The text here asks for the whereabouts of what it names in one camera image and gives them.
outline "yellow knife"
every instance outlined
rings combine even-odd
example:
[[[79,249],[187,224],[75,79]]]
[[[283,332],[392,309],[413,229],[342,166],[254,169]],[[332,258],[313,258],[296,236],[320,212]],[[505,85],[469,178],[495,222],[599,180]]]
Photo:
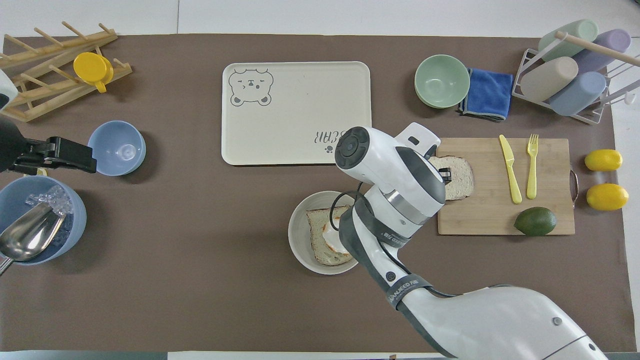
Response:
[[[507,139],[502,134],[500,134],[500,146],[502,146],[504,162],[507,165],[507,173],[509,174],[509,189],[511,190],[511,200],[514,204],[519,204],[522,202],[522,194],[520,194],[520,188],[518,187],[518,181],[516,181],[516,175],[513,173],[513,162],[515,161],[515,158],[513,157],[513,151],[511,151],[509,142],[507,142]]]

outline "blue cloth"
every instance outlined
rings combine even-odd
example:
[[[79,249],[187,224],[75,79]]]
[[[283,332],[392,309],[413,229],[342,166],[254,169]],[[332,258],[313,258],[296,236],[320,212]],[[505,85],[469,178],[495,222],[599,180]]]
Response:
[[[509,114],[513,75],[480,69],[468,69],[469,93],[460,103],[462,115],[503,122]]]

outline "brown tablecloth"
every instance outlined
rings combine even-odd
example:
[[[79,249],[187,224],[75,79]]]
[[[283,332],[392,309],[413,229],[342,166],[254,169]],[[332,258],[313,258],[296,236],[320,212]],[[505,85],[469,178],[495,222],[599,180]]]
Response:
[[[400,252],[439,290],[510,283],[540,291],[606,352],[633,351],[634,318],[621,211],[592,211],[597,176],[583,157],[614,146],[599,125],[513,99],[505,123],[422,104],[416,66],[446,53],[469,67],[517,70],[530,38],[293,35],[127,36],[104,46],[134,73],[28,124],[28,138],[86,143],[101,123],[141,130],[147,158],[132,174],[50,175],[75,189],[86,231],[64,256],[13,266],[0,279],[0,350],[263,350],[429,352],[362,267],[322,276],[287,241],[291,212],[311,193],[350,190],[331,166],[233,167],[220,155],[221,74],[234,62],[359,60],[371,70],[373,124],[396,135],[418,122],[441,137],[566,137],[580,180],[576,235],[438,236],[424,226]],[[0,175],[0,185],[16,179]]]

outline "yellow lemon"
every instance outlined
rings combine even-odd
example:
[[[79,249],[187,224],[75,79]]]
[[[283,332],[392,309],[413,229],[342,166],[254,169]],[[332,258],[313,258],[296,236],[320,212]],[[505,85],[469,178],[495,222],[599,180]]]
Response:
[[[613,171],[622,165],[622,155],[615,150],[594,150],[584,158],[584,164],[593,171]]]
[[[622,208],[628,200],[627,191],[616,184],[598,184],[587,190],[587,203],[596,210],[617,210]]]

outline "plastic fork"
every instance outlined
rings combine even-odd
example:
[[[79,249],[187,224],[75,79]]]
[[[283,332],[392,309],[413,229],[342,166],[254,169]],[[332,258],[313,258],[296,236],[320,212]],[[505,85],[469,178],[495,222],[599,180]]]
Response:
[[[536,179],[536,156],[538,155],[538,134],[531,134],[527,143],[527,154],[531,157],[529,166],[529,181],[527,182],[527,197],[535,199],[538,192]]]

